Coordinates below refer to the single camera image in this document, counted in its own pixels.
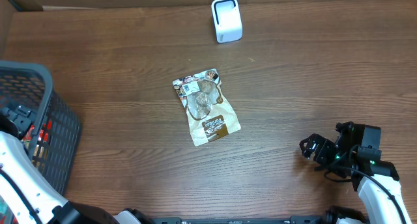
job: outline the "food package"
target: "food package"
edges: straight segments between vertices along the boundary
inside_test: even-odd
[[[222,94],[221,84],[215,68],[173,81],[186,109],[195,146],[240,130],[236,113]]]

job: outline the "nuts on package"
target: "nuts on package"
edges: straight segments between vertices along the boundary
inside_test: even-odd
[[[240,130],[236,113],[220,90],[221,84],[216,69],[173,81],[186,109],[195,146]]]

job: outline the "brown label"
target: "brown label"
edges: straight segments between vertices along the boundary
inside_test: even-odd
[[[203,128],[209,142],[229,134],[222,115],[203,122]]]

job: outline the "white container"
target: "white container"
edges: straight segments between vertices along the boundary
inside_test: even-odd
[[[218,43],[242,38],[243,28],[237,0],[214,0],[211,4]]]

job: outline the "gray basket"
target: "gray basket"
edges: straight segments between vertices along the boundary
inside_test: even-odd
[[[27,153],[42,176],[63,195],[81,124],[53,90],[49,71],[39,64],[0,61],[0,108],[31,113],[26,118],[33,125]]]

